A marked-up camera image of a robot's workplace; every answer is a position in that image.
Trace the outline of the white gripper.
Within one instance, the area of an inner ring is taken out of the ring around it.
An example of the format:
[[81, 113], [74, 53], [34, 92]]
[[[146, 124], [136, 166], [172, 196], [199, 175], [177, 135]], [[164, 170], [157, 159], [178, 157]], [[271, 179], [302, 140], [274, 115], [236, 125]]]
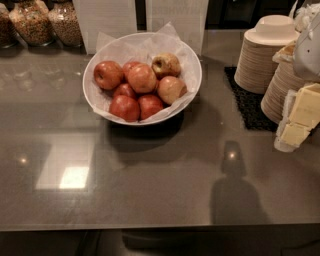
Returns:
[[278, 124], [274, 147], [281, 152], [291, 153], [309, 136], [320, 122], [320, 84], [313, 83], [298, 92], [289, 90]]

